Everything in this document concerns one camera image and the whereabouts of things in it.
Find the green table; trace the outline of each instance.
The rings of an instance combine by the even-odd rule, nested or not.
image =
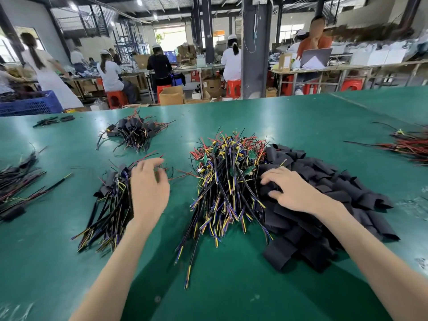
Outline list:
[[[421,197],[428,190],[427,168],[343,140],[390,141],[388,127],[372,121],[415,129],[393,113],[405,113],[400,101],[410,96],[414,109],[424,108],[425,95],[426,87],[382,89],[149,107],[141,114],[157,115],[163,122],[176,120],[150,148],[164,154],[168,166],[176,169],[190,171],[189,151],[199,137],[212,137],[220,125],[227,134],[245,128],[247,135],[267,136],[348,169],[395,202],[387,219],[401,241],[387,246],[424,272],[418,261],[428,258],[428,201]],[[386,99],[394,100],[389,107]],[[28,192],[74,172],[53,193],[31,204],[25,215],[0,225],[0,308],[5,303],[11,309],[20,305],[15,316],[21,317],[34,303],[28,321],[64,321],[79,305],[109,256],[100,257],[95,249],[78,254],[78,240],[70,238],[86,226],[92,195],[100,187],[98,177],[111,166],[109,159],[119,165],[142,157],[131,150],[113,154],[112,141],[96,151],[98,131],[132,112],[75,113],[74,121],[38,129],[31,126],[40,116],[0,119],[2,166],[28,155],[30,143],[37,149],[48,146],[38,163],[47,174]],[[204,237],[185,291],[188,255],[173,266],[174,249],[191,216],[196,183],[192,177],[172,181],[168,207],[141,256],[123,320],[390,320],[345,253],[323,274],[302,261],[292,261],[280,274],[261,255],[265,237],[257,225],[251,225],[247,235],[236,226],[217,249],[211,237]]]

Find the gray laptop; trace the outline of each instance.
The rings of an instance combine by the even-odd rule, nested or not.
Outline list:
[[[321,49],[307,49],[302,54],[302,59],[300,60],[300,67],[302,68],[308,60],[314,56],[324,65],[327,66],[328,60],[331,55],[332,48],[321,48]]]

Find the electrical box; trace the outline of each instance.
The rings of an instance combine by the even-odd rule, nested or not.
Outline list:
[[[253,0],[253,5],[267,4],[268,0]]]

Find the woman in white dress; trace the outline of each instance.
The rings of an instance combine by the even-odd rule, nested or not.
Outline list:
[[[83,107],[79,98],[70,90],[70,88],[56,74],[60,71],[66,78],[70,75],[63,67],[54,60],[54,58],[45,50],[35,49],[36,42],[32,34],[23,32],[21,39],[28,49],[22,52],[22,58],[31,65],[37,74],[37,80],[43,91],[52,90],[63,109]]]

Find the ceiling light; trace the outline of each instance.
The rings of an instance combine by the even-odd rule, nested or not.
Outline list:
[[[73,3],[73,2],[70,2],[70,8],[72,8],[74,11],[78,11],[79,10],[78,6],[75,3]]]

